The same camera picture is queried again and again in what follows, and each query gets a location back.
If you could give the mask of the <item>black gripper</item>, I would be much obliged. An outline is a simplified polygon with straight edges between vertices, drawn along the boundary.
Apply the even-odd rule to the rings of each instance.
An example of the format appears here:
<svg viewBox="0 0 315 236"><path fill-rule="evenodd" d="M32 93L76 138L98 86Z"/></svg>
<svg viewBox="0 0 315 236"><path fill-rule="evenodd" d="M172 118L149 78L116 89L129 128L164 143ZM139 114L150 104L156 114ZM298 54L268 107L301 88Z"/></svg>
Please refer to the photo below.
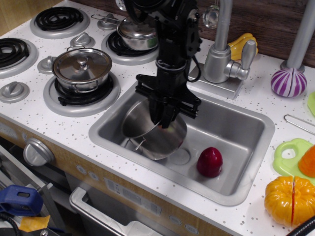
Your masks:
<svg viewBox="0 0 315 236"><path fill-rule="evenodd" d="M170 66L157 62L156 66L156 76L136 76L136 92L148 98L151 121L165 129L178 113L196 118L200 99L187 88L190 63Z"/></svg>

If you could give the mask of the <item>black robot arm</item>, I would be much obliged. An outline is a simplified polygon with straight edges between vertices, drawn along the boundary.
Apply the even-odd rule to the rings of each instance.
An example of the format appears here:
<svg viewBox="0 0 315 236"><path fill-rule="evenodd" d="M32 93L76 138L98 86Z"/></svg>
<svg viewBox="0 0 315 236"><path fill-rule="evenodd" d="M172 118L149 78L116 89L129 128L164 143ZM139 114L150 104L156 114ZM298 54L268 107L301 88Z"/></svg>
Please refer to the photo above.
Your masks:
<svg viewBox="0 0 315 236"><path fill-rule="evenodd" d="M151 121L168 128L179 113L196 118L200 99L188 88L189 69L202 42L194 0L125 0L135 23L155 21L159 50L157 74L138 74L136 92L149 100Z"/></svg>

